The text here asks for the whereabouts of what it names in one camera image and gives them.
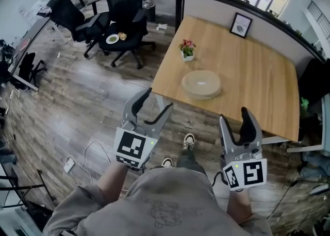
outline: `black and white sneaker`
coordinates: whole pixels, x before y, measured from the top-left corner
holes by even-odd
[[[184,138],[184,145],[182,149],[192,151],[194,149],[194,144],[195,144],[195,136],[192,133],[188,133]]]
[[[161,163],[161,166],[163,167],[172,167],[173,166],[173,162],[171,158],[165,158],[163,160],[163,163]]]

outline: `jeans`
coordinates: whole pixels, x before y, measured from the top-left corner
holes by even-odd
[[[16,156],[12,154],[12,151],[6,148],[0,149],[0,164],[14,163],[16,162]]]
[[[304,152],[303,160],[318,168],[303,167],[300,175],[303,177],[330,176],[330,158],[314,152]]]
[[[183,150],[181,152],[181,155],[179,156],[178,162],[176,164],[176,167],[184,167],[190,170],[194,170],[197,172],[200,172],[206,176],[206,172],[204,168],[199,165],[195,160],[195,155],[193,151],[190,150]]]

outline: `round wooden tray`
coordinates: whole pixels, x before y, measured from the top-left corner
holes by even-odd
[[[181,86],[191,98],[210,99],[221,91],[220,78],[212,71],[197,70],[188,73]]]

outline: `black mesh chair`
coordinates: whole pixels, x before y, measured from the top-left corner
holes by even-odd
[[[74,6],[71,0],[50,0],[47,4],[52,9],[49,18],[71,32],[72,39],[77,42],[86,41],[88,49],[84,56],[98,42],[110,25],[109,12],[97,14],[95,0],[89,4],[93,5],[94,16],[85,19],[84,14]]]
[[[19,77],[23,78],[29,83],[33,80],[35,86],[37,87],[37,74],[42,71],[47,71],[47,68],[45,67],[45,62],[43,60],[40,60],[34,68],[33,61],[35,56],[35,53],[25,55],[20,65]],[[25,84],[21,83],[15,78],[11,78],[10,83],[13,84],[17,89],[24,90],[26,88]]]
[[[109,11],[111,11],[112,23],[106,33],[99,41],[100,48],[105,52],[119,52],[112,61],[111,66],[116,66],[116,61],[127,51],[131,51],[136,62],[137,69],[142,65],[135,53],[135,49],[142,45],[151,45],[154,50],[155,42],[142,41],[144,35],[148,34],[146,29],[145,11],[142,9],[142,0],[107,0]],[[119,39],[115,44],[108,44],[108,36],[123,32],[127,34],[126,40]]]

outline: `framed picture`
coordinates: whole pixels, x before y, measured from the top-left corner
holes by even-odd
[[[232,27],[230,28],[230,32],[245,38],[248,34],[251,23],[252,19],[236,12]]]

